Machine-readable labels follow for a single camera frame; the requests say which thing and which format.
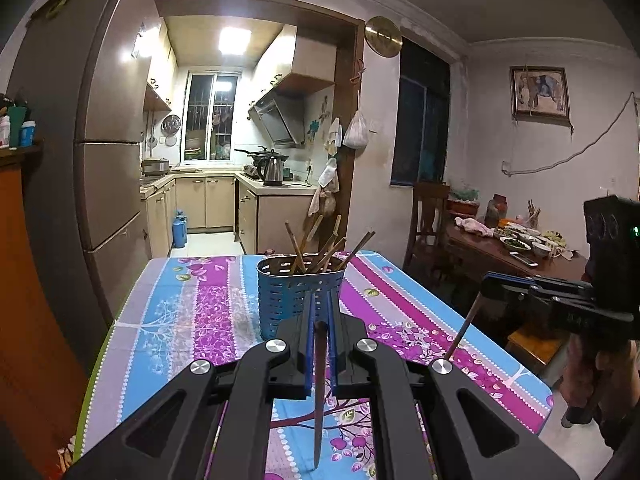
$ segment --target white bottle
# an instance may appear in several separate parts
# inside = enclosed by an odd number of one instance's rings
[[[11,121],[9,116],[5,115],[0,119],[0,148],[9,147],[9,132],[11,130]]]

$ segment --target mobile phone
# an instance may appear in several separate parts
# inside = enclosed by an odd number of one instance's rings
[[[537,267],[538,264],[536,262],[532,262],[531,260],[529,260],[528,258],[525,258],[524,256],[522,256],[522,254],[520,253],[509,253],[511,256],[513,256],[516,260],[518,260],[519,262],[522,262],[523,264],[525,264],[526,266],[529,267]]]

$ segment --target refrigerator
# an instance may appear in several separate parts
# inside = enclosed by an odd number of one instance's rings
[[[134,46],[159,17],[154,0],[59,1],[32,16],[8,95],[27,100],[43,142],[23,184],[38,277],[90,374],[147,262],[139,152],[150,58]]]

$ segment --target range hood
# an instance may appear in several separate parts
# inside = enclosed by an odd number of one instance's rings
[[[249,117],[267,132],[274,147],[295,148],[305,140],[304,110],[304,99],[277,95],[272,89],[249,108]]]

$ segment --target window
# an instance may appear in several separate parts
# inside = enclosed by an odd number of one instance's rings
[[[402,39],[391,184],[442,182],[449,133],[449,65]]]
[[[189,73],[182,160],[229,160],[239,74]]]

